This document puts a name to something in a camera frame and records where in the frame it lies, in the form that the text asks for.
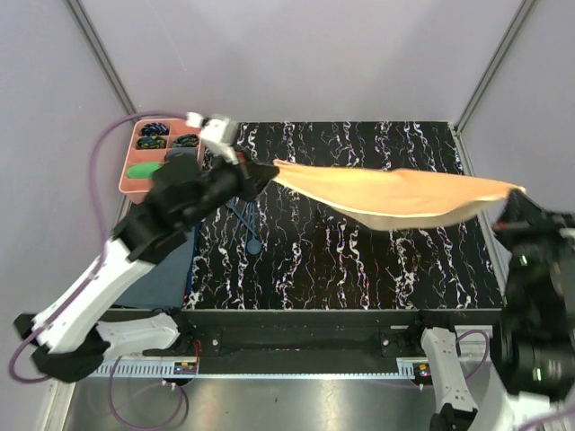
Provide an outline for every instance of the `black and white patterned surface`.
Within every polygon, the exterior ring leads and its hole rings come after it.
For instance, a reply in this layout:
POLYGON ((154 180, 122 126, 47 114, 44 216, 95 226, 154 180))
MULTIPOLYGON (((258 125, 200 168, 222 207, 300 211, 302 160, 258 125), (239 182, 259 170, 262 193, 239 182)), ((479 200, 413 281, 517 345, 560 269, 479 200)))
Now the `black and white patterned surface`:
MULTIPOLYGON (((462 173, 447 123, 246 123, 254 159, 313 166, 462 173)), ((262 252, 229 243, 225 207, 204 223, 188 309, 491 308, 500 293, 477 220, 430 230, 374 232, 271 183, 258 202, 262 252)))

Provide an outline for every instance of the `white robotic arm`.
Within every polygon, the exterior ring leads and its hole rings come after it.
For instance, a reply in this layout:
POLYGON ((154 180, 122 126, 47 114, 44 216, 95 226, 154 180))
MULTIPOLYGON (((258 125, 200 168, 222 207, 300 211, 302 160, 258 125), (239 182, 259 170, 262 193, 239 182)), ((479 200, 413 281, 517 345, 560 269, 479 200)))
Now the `white robotic arm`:
POLYGON ((202 126, 202 144, 221 155, 214 167, 202 172, 190 154, 166 161, 154 172, 154 186, 144 202, 132 207, 114 228, 105 244, 105 260, 88 286, 86 279, 99 258, 49 308, 36 315, 21 314, 14 321, 23 339, 38 333, 32 360, 41 373, 76 382, 118 356, 149 349, 193 352, 193 325, 180 312, 137 321, 99 321, 136 280, 186 241, 185 233, 195 224, 230 198, 255 199, 278 174, 278 168, 254 163, 234 150, 233 121, 189 117, 192 126, 202 126))
POLYGON ((568 429, 554 420, 575 383, 573 226, 573 214, 546 211, 519 191, 510 194, 493 226, 512 257, 504 308, 490 338, 491 375, 480 409, 459 366, 455 331, 422 314, 414 328, 436 394, 431 430, 524 431, 538 418, 545 424, 537 430, 568 429))

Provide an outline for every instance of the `gray wall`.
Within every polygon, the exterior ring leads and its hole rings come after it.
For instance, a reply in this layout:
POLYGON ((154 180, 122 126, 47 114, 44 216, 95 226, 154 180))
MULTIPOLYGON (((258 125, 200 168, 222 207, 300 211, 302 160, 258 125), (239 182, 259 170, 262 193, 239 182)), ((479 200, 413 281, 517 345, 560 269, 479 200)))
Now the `gray wall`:
POLYGON ((575 210, 575 2, 540 1, 464 129, 475 173, 575 210))
MULTIPOLYGON (((12 320, 48 306, 95 258, 87 157, 122 110, 61 1, 4 2, 0 101, 0 427, 37 430, 46 386, 10 381, 5 366, 18 343, 12 320)), ((127 139, 116 135, 101 158, 109 222, 127 139)), ((20 364, 33 375, 26 357, 20 364)))
POLYGON ((520 0, 83 0, 139 110, 450 120, 520 0))

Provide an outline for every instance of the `orange cloth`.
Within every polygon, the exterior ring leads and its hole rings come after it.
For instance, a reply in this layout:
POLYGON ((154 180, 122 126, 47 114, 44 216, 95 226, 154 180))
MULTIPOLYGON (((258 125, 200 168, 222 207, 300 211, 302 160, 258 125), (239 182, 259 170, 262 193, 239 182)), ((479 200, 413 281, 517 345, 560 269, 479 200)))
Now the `orange cloth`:
POLYGON ((323 168, 275 160, 277 183, 377 231, 448 226, 504 199, 514 184, 449 173, 323 168))

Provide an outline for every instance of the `purple wire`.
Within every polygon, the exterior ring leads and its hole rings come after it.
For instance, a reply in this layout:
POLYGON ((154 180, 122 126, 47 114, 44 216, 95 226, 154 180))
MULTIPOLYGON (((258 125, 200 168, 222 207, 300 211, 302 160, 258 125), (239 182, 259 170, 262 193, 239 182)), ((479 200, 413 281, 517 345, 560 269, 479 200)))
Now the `purple wire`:
MULTIPOLYGON (((468 330, 467 332, 463 333, 462 335, 460 335, 459 337, 457 337, 456 342, 461 341, 462 339, 465 339, 467 337, 469 337, 470 335, 473 334, 481 334, 483 335, 483 337, 485 338, 485 350, 483 351, 483 357, 481 362, 479 363, 479 365, 477 365, 477 368, 475 368, 469 375, 467 375, 465 377, 465 381, 467 382, 469 379, 471 379, 474 375, 476 375, 477 373, 479 373, 479 370, 482 369, 482 367, 485 365, 485 363, 487 362, 487 358, 489 357, 489 335, 487 335, 484 331, 482 330, 468 330)), ((381 384, 382 386, 389 386, 392 388, 399 388, 399 389, 415 389, 417 391, 419 391, 420 389, 433 389, 433 385, 432 384, 428 384, 428 385, 424 385, 423 387, 420 386, 415 386, 414 384, 394 384, 394 383, 388 383, 388 382, 381 382, 381 381, 376 381, 377 384, 381 384)))
POLYGON ((114 362, 114 366, 111 368, 110 377, 108 377, 108 405, 110 406, 110 412, 111 412, 112 416, 115 417, 116 420, 118 422, 120 422, 124 427, 136 429, 136 430, 140 430, 140 431, 156 431, 158 429, 163 429, 163 428, 167 427, 168 425, 170 425, 173 422, 173 420, 178 417, 178 414, 180 413, 181 406, 183 405, 183 402, 186 400, 186 403, 188 403, 188 394, 186 394, 186 391, 183 390, 183 388, 181 388, 180 386, 177 386, 177 385, 176 385, 176 387, 180 391, 180 400, 178 401, 178 405, 176 406, 176 410, 173 412, 173 414, 169 418, 167 418, 161 424, 154 425, 152 427, 142 427, 140 425, 130 424, 126 419, 124 419, 122 416, 119 415, 118 409, 114 406, 114 400, 112 397, 112 381, 114 379, 114 374, 116 373, 116 368, 118 368, 118 364, 119 364, 119 361, 121 358, 122 358, 122 356, 118 356, 118 359, 116 359, 116 362, 114 362))
POLYGON ((555 420, 564 419, 574 414, 575 414, 575 405, 569 407, 568 409, 565 409, 564 411, 557 411, 555 413, 552 413, 551 415, 547 415, 542 418, 532 419, 523 424, 521 427, 519 427, 517 431, 527 431, 528 429, 534 428, 545 422, 554 422, 555 420))
POLYGON ((108 239, 108 232, 106 230, 106 221, 104 217, 104 211, 102 208, 102 202, 100 201, 98 195, 98 186, 96 180, 96 164, 98 159, 98 153, 102 148, 103 142, 106 140, 108 135, 121 126, 124 123, 132 121, 134 119, 142 119, 143 117, 168 117, 168 118, 175 118, 175 119, 186 119, 185 115, 181 113, 174 113, 174 112, 166 112, 162 110, 150 110, 147 112, 139 112, 137 114, 127 115, 121 119, 114 121, 113 123, 109 124, 98 136, 96 142, 92 148, 92 153, 90 154, 90 164, 88 168, 88 187, 90 191, 90 200, 92 201, 93 212, 96 217, 96 223, 98 225, 98 233, 100 234, 100 239, 102 242, 102 253, 100 254, 95 267, 93 270, 88 274, 88 276, 84 279, 84 281, 78 286, 78 288, 46 319, 44 324, 34 330, 26 339, 14 350, 14 353, 10 357, 10 361, 8 361, 8 373, 10 377, 12 377, 18 383, 41 383, 46 382, 49 379, 49 376, 44 375, 42 377, 35 377, 35 378, 28 378, 28 377, 21 377, 16 372, 16 361, 18 357, 22 354, 24 349, 32 343, 34 339, 36 339, 40 333, 47 328, 67 307, 70 305, 90 284, 92 278, 100 271, 103 262, 106 260, 106 241, 108 239))

